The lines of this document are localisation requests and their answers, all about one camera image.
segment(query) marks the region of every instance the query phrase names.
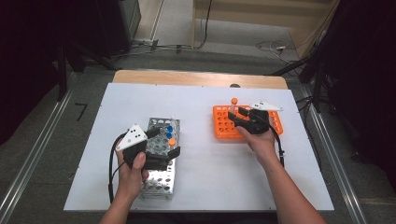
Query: gray floor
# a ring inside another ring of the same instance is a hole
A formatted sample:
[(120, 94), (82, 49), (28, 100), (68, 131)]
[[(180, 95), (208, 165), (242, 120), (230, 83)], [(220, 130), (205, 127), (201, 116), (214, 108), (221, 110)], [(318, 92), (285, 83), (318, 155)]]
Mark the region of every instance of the gray floor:
[[(114, 64), (125, 69), (161, 69), (178, 71), (208, 71), (231, 74), (268, 74), (283, 66), (277, 59), (234, 56), (226, 54), (186, 51), (175, 54), (163, 51), (152, 54), (125, 56), (114, 60)], [(8, 223), (96, 223), (103, 213), (66, 213), (64, 203), (77, 170), (80, 157), (96, 112), (106, 89), (111, 82), (113, 71), (107, 71), (101, 65), (89, 65), (84, 74), (79, 74), (77, 86), (71, 95), (59, 123), (48, 141), (42, 157), (28, 182)], [(284, 75), (289, 88), (296, 99), (303, 98), (301, 85), (292, 74)], [(54, 88), (26, 118), (14, 136), (0, 146), (0, 165), (2, 194), (21, 168), (27, 153), (44, 127), (57, 97)], [(80, 121), (77, 121), (81, 107), (75, 103), (87, 104), (87, 110)], [(347, 134), (336, 116), (330, 115), (323, 106), (323, 116), (340, 156), (349, 174), (354, 189), (360, 199), (389, 199), (395, 193), (390, 188), (384, 173), (370, 164), (352, 161), (353, 152)], [(308, 125), (314, 141), (318, 146), (322, 161), (322, 173), (329, 183), (328, 190), (335, 207), (333, 212), (322, 215), (330, 223), (352, 223), (343, 196), (332, 173), (326, 153), (318, 138), (318, 133), (311, 122)], [(396, 220), (394, 203), (363, 203), (363, 211), (368, 223), (390, 223)]]

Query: black curtain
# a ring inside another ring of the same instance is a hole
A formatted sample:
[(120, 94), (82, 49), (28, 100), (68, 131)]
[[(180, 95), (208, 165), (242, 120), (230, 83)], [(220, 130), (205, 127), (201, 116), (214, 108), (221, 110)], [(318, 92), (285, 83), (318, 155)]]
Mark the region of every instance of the black curtain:
[(329, 97), (357, 151), (396, 189), (396, 2), (341, 1), (340, 15), (321, 54)]

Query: white table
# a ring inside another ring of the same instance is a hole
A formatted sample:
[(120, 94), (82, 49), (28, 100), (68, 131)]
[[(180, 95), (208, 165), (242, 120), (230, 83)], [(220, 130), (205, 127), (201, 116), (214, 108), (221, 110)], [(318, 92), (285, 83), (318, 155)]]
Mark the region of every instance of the white table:
[(149, 118), (181, 120), (181, 155), (177, 158), (174, 198), (137, 199), (140, 211), (268, 211), (275, 210), (265, 172), (243, 142), (217, 140), (212, 106), (259, 100), (282, 106), (285, 165), (302, 193), (318, 210), (333, 210), (297, 106), (288, 90), (238, 89), (110, 83), (92, 127), (65, 211), (104, 211), (109, 207), (107, 171), (115, 138), (135, 122), (147, 128)]

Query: finger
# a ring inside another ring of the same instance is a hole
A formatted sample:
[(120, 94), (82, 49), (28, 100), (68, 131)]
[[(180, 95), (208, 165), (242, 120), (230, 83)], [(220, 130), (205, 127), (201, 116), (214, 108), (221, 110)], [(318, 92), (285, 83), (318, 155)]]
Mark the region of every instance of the finger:
[(250, 139), (251, 134), (248, 132), (248, 130), (246, 130), (245, 128), (241, 127), (241, 126), (237, 126), (236, 130), (242, 135), (244, 136), (247, 140)]
[(149, 171), (142, 170), (142, 180), (145, 181), (149, 178)]
[(137, 156), (134, 158), (134, 165), (132, 166), (133, 170), (140, 171), (146, 163), (146, 154), (143, 152), (139, 152)]
[(124, 162), (122, 151), (116, 150), (116, 155), (117, 155), (117, 161), (119, 162), (119, 165), (121, 165)]

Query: orange grid tray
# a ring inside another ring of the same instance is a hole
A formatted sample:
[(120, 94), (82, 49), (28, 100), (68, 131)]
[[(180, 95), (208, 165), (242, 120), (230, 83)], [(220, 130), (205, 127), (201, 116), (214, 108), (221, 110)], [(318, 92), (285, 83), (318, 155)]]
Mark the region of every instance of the orange grid tray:
[[(235, 115), (240, 119), (246, 119), (247, 117), (242, 116), (238, 113), (238, 107), (244, 107), (249, 110), (248, 105), (237, 105), (235, 107)], [(213, 123), (215, 127), (215, 136), (219, 139), (240, 139), (243, 136), (233, 126), (233, 121), (228, 119), (228, 111), (230, 110), (229, 105), (214, 105), (213, 106)], [(279, 115), (276, 111), (268, 111), (269, 117), (272, 119), (273, 127), (278, 135), (283, 133), (282, 124), (280, 123)]]

